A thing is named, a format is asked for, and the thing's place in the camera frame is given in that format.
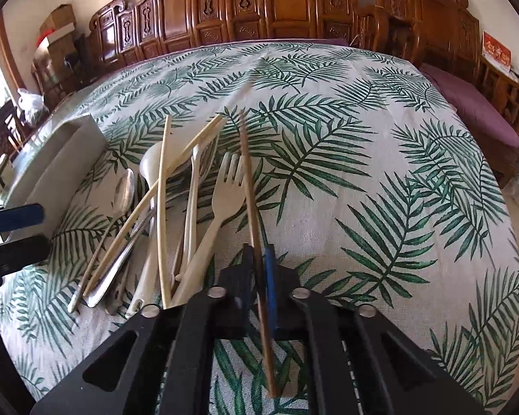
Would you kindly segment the dark brown wooden chopstick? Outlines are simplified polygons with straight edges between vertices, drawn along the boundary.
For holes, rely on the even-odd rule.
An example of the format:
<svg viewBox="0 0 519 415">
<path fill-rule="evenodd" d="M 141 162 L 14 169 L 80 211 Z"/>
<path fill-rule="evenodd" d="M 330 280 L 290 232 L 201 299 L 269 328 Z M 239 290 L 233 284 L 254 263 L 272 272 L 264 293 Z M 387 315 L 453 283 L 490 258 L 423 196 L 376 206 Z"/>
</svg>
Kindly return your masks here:
<svg viewBox="0 0 519 415">
<path fill-rule="evenodd" d="M 278 398 L 280 392 L 276 384 L 272 338 L 268 325 L 265 278 L 261 254 L 261 232 L 259 230 L 260 223 L 258 222 L 258 211 L 255 200 L 253 169 L 246 131 L 246 115 L 247 111 L 245 110 L 241 110 L 239 113 L 239 135 L 242 159 L 244 160 L 246 212 L 249 226 L 250 246 L 253 249 L 254 278 L 258 298 L 258 321 L 260 324 L 259 331 L 261 332 L 261 346 L 268 392 L 271 398 Z"/>
</svg>

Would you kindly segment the cream plastic ladle spoon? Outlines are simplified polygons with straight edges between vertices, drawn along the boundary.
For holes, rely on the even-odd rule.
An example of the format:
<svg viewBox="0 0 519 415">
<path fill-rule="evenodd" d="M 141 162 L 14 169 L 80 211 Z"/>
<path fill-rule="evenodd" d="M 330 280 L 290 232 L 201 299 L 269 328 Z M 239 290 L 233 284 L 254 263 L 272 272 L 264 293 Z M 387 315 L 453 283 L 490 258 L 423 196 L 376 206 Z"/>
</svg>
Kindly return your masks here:
<svg viewBox="0 0 519 415">
<path fill-rule="evenodd" d="M 146 183 L 152 186 L 159 176 L 160 156 L 162 151 L 162 143 L 154 144 L 142 157 L 139 164 L 140 175 Z M 141 275 L 137 283 L 133 298 L 126 312 L 126 317 L 130 319 L 145 305 L 153 302 L 154 288 L 158 275 L 158 259 L 157 259 L 157 235 L 155 216 L 157 210 L 155 208 L 155 199 L 151 198 L 150 207 L 151 216 L 148 221 L 148 246 L 146 258 L 142 267 Z"/>
</svg>

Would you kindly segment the cream plastic fork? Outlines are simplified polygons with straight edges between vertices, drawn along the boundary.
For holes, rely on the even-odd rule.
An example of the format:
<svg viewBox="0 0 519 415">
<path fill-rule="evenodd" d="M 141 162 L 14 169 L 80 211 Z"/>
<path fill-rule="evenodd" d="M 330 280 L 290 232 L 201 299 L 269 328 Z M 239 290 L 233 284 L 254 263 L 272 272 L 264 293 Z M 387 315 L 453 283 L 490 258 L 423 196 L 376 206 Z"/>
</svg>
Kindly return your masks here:
<svg viewBox="0 0 519 415">
<path fill-rule="evenodd" d="M 237 154 L 225 153 L 212 194 L 213 220 L 199 247 L 187 265 L 183 279 L 171 300 L 170 307 L 186 304 L 202 289 L 204 277 L 212 259 L 213 247 L 222 224 L 234 216 L 245 201 L 244 159 Z"/>
</svg>

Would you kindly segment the silver metal spoon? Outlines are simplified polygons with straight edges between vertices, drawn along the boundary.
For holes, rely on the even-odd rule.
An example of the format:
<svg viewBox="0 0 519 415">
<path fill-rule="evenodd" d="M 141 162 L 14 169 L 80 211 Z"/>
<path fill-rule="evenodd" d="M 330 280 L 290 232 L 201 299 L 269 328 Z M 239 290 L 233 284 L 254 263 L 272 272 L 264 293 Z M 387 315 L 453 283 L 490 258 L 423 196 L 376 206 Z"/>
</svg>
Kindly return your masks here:
<svg viewBox="0 0 519 415">
<path fill-rule="evenodd" d="M 138 238 L 150 225 L 154 212 L 152 209 L 137 221 L 137 225 L 130 233 L 129 241 L 121 250 L 121 253 L 109 266 L 105 276 L 99 281 L 98 285 L 91 291 L 87 298 L 89 308 L 98 306 L 101 301 L 105 301 L 105 311 L 110 315 L 115 315 L 122 302 L 122 294 L 128 276 L 128 263 L 137 244 Z"/>
<path fill-rule="evenodd" d="M 97 261 L 100 250 L 105 243 L 105 240 L 108 237 L 109 231 L 114 226 L 115 222 L 124 215 L 129 207 L 132 204 L 134 193 L 135 193 L 135 174 L 131 169 L 126 169 L 124 174 L 119 179 L 115 191 L 114 191 L 114 199 L 112 202 L 113 214 L 111 216 L 111 220 L 108 223 L 108 226 L 104 230 L 102 234 L 98 246 L 96 246 L 95 250 L 93 250 L 92 256 L 87 263 L 86 269 L 82 278 L 79 281 L 79 285 L 75 289 L 75 293 L 72 296 L 69 304 L 67 305 L 67 312 L 72 314 L 76 307 L 79 304 L 82 293 L 86 288 L 87 282 L 91 276 L 93 266 Z"/>
</svg>

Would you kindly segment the cream plastic knife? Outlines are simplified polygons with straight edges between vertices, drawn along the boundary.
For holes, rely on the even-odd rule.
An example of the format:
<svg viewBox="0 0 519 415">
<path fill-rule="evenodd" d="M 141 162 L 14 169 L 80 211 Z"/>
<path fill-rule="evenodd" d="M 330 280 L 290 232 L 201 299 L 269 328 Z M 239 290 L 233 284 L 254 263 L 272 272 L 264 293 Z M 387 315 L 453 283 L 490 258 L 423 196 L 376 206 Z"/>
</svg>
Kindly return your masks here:
<svg viewBox="0 0 519 415">
<path fill-rule="evenodd" d="M 186 215 L 183 233 L 183 250 L 178 268 L 174 268 L 175 282 L 183 280 L 187 265 L 197 249 L 197 214 L 199 187 L 207 178 L 216 155 L 218 135 L 207 144 L 195 146 L 191 155 L 192 174 L 190 180 L 189 196 L 186 206 Z"/>
</svg>

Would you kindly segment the light bamboo chopstick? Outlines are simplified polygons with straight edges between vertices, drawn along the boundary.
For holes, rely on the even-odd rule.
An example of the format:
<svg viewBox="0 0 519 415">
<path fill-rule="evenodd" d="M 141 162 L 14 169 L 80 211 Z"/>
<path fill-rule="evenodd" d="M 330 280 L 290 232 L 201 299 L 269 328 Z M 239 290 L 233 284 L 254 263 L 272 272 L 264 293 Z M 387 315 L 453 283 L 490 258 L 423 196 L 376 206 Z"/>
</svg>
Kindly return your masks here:
<svg viewBox="0 0 519 415">
<path fill-rule="evenodd" d="M 155 198 L 157 205 L 161 206 L 163 204 L 159 202 L 159 199 L 165 197 L 165 187 L 167 178 L 171 176 L 171 174 L 179 165 L 183 164 L 183 162 L 185 162 L 188 159 L 193 148 L 196 145 L 204 144 L 205 140 L 208 140 L 209 137 L 212 137 L 214 134 L 217 133 L 217 128 L 222 127 L 225 124 L 225 117 L 223 115 L 216 115 L 194 137 L 192 137 L 191 140 L 189 140 L 182 146 L 175 144 L 175 148 L 170 148 L 170 144 L 172 144 L 175 140 L 175 135 L 170 133 L 171 122 L 172 117 L 169 115 L 166 118 L 163 139 L 161 142 L 160 161 L 158 166 L 156 167 L 158 171 L 158 177 L 151 185 L 149 185 L 148 192 L 141 199 L 134 211 L 129 215 L 129 218 L 127 218 L 124 225 L 118 232 L 117 236 L 108 247 L 108 250 L 103 256 L 101 262 L 99 263 L 95 274 L 89 281 L 87 288 L 85 288 L 85 291 L 83 293 L 84 296 L 88 296 L 91 290 L 95 287 L 96 283 L 102 275 L 102 272 L 105 270 L 106 266 L 112 261 L 112 259 L 114 259 L 115 254 L 121 247 L 125 235 L 128 234 L 129 230 L 131 230 L 131 227 L 133 227 L 134 223 L 137 222 L 139 215 L 145 209 L 148 209 L 150 207 L 149 201 L 152 198 Z"/>
<path fill-rule="evenodd" d="M 161 290 L 162 305 L 164 309 L 170 304 L 171 292 L 170 292 L 170 280 L 167 276 L 166 271 L 166 260 L 167 260 L 167 210 L 166 210 L 166 183 L 167 176 L 169 176 L 169 138 L 171 128 L 172 117 L 170 115 L 166 118 L 164 126 L 164 134 L 161 146 L 160 164 L 159 164 L 159 175 L 157 180 L 157 252 L 158 252 L 158 270 L 159 270 L 159 282 Z"/>
</svg>

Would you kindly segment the grey metal utensil tray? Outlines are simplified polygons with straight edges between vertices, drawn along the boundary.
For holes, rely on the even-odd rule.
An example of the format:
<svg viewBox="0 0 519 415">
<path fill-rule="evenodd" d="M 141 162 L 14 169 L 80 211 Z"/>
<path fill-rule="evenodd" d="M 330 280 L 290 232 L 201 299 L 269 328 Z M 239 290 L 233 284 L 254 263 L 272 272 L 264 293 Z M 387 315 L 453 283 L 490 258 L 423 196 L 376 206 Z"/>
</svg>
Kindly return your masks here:
<svg viewBox="0 0 519 415">
<path fill-rule="evenodd" d="M 104 134 L 92 115 L 86 114 L 61 124 L 40 149 L 20 162 L 4 205 L 10 208 L 39 203 L 45 217 L 37 226 L 11 231 L 8 239 L 39 233 L 50 238 L 106 146 Z"/>
</svg>

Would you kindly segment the wooden side chair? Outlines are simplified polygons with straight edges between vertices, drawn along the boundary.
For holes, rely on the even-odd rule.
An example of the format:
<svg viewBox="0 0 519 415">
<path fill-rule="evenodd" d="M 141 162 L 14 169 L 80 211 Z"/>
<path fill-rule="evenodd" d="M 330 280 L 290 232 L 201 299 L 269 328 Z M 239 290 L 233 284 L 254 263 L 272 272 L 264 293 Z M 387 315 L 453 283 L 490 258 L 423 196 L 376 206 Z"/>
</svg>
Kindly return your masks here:
<svg viewBox="0 0 519 415">
<path fill-rule="evenodd" d="M 0 158 L 7 154 L 14 159 L 30 137 L 31 126 L 12 100 L 8 100 L 0 108 Z"/>
</svg>

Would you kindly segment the white plastic bag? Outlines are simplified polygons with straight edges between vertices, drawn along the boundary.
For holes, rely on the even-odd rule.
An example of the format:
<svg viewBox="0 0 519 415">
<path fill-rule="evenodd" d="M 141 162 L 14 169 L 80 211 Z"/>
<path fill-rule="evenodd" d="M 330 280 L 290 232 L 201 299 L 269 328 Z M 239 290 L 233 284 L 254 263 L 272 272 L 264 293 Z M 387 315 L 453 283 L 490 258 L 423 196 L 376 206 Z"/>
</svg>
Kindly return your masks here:
<svg viewBox="0 0 519 415">
<path fill-rule="evenodd" d="M 49 109 L 46 107 L 44 97 L 39 94 L 33 94 L 25 88 L 18 88 L 17 94 L 18 107 L 25 113 L 25 119 L 28 124 L 36 128 L 49 115 Z"/>
</svg>

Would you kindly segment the palm leaf print tablecloth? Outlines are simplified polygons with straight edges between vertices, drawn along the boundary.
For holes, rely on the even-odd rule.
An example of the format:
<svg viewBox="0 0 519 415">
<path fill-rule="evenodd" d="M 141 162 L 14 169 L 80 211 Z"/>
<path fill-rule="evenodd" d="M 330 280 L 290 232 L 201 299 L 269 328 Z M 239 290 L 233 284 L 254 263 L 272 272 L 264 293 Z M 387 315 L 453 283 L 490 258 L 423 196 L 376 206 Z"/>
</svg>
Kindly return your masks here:
<svg viewBox="0 0 519 415">
<path fill-rule="evenodd" d="M 129 66 L 53 117 L 89 114 L 107 147 L 51 236 L 50 257 L 0 288 L 0 372 L 21 410 L 51 391 L 128 319 L 148 237 L 115 315 L 67 305 L 113 214 L 126 169 L 182 146 L 213 117 L 216 160 L 246 131 L 261 237 L 304 287 L 372 304 L 488 414 L 519 369 L 519 254 L 499 184 L 457 111 L 409 62 L 335 45 L 251 42 Z"/>
</svg>

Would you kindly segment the stacked cardboard boxes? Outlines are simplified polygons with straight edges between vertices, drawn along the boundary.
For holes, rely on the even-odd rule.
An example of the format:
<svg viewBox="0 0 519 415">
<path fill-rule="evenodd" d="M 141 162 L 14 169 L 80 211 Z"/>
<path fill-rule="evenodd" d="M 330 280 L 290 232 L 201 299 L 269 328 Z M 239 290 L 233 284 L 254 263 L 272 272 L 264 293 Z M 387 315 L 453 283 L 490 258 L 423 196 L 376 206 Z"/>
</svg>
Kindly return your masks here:
<svg viewBox="0 0 519 415">
<path fill-rule="evenodd" d="M 33 66 L 43 81 L 59 81 L 69 68 L 65 57 L 76 53 L 75 12 L 71 4 L 59 5 L 40 26 L 40 37 L 33 54 Z"/>
</svg>

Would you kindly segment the purple seat cushion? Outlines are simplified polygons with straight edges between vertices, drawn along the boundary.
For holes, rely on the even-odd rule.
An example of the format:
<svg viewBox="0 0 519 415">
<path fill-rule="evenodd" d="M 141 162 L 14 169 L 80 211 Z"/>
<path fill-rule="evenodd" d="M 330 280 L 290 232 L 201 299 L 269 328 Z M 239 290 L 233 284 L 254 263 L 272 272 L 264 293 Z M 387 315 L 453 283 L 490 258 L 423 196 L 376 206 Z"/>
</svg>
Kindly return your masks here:
<svg viewBox="0 0 519 415">
<path fill-rule="evenodd" d="M 471 83 L 426 63 L 420 66 L 419 71 L 456 108 L 469 129 L 484 133 L 504 145 L 519 147 L 519 134 Z"/>
</svg>

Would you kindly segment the red paper box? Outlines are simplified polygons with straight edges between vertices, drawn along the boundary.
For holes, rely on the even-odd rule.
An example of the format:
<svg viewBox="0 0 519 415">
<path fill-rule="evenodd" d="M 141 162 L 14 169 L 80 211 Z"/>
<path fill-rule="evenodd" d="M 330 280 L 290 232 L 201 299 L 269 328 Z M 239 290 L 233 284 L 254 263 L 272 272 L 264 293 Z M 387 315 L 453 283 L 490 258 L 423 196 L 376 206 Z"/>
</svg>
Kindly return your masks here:
<svg viewBox="0 0 519 415">
<path fill-rule="evenodd" d="M 483 32 L 482 37 L 482 53 L 487 61 L 493 64 L 503 73 L 508 74 L 512 65 L 512 54 L 506 46 L 499 40 L 496 40 L 487 31 Z"/>
</svg>

